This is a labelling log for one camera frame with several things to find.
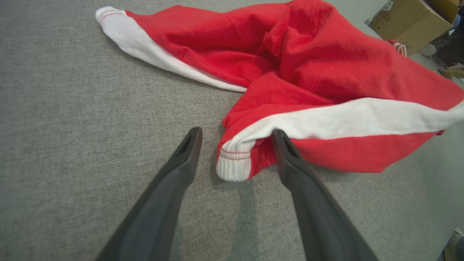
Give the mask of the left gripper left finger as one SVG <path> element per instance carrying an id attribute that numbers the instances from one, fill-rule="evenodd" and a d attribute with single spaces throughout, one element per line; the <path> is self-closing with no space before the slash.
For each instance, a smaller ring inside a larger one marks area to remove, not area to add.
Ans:
<path id="1" fill-rule="evenodd" d="M 98 261 L 167 261 L 181 203 L 196 176 L 203 133 L 190 129 L 98 255 Z"/>

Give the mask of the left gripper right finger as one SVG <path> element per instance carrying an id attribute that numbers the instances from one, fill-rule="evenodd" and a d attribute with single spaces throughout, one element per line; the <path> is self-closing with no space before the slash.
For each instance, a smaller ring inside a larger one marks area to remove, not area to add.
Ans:
<path id="1" fill-rule="evenodd" d="M 282 184 L 290 191 L 307 261 L 376 261 L 324 183 L 313 172 L 287 134 L 272 132 Z"/>

